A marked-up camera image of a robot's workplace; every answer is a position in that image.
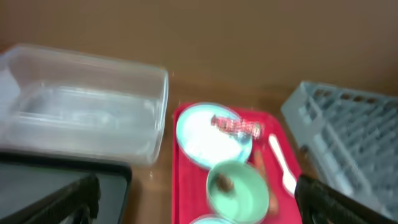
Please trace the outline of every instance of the wooden table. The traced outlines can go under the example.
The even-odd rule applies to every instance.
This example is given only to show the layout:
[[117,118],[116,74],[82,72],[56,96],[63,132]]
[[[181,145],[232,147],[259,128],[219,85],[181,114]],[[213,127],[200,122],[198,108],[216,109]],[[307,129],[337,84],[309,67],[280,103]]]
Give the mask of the wooden table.
[[170,77],[169,103],[160,155],[152,167],[133,167],[134,181],[123,223],[171,223],[172,204],[172,128],[173,112],[185,102],[210,101],[273,114],[282,124],[303,171],[316,177],[303,152],[297,151],[293,137],[284,123],[280,107],[292,90],[270,88],[264,91],[239,86],[192,85]]

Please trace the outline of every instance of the gray plastic basket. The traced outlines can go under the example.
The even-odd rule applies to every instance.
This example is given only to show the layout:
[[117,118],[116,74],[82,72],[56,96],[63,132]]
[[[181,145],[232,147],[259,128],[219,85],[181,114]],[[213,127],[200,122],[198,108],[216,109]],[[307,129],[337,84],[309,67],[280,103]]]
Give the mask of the gray plastic basket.
[[398,220],[398,98],[302,82],[282,113],[321,180]]

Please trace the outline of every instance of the light green bowl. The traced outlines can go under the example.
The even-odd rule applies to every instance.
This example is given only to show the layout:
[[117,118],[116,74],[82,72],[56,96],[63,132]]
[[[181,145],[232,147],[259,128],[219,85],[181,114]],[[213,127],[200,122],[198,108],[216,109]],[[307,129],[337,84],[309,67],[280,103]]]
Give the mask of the light green bowl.
[[[230,192],[222,192],[216,177],[223,174],[234,183]],[[268,211],[269,193],[264,179],[256,169],[239,161],[225,161],[209,171],[206,194],[213,210],[236,223],[257,223]]]

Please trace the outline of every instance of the wall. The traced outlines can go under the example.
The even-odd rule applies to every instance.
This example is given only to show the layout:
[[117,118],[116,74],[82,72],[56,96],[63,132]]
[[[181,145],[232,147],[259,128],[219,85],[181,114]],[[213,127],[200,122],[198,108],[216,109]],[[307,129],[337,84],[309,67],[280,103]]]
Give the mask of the wall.
[[394,93],[396,0],[2,0],[0,38],[256,89],[300,80]]

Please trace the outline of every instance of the white spoon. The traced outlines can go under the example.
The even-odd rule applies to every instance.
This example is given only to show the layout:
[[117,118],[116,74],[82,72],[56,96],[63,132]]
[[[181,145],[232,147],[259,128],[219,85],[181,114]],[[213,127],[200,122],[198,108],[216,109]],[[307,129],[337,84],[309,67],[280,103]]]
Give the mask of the white spoon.
[[276,138],[275,134],[270,134],[268,138],[268,142],[271,145],[272,152],[274,152],[280,167],[282,168],[283,178],[282,183],[286,189],[286,191],[294,196],[294,191],[296,189],[297,181],[293,176],[292,172],[290,171],[289,167],[287,166],[285,157],[282,153],[282,149],[280,148],[278,139]]

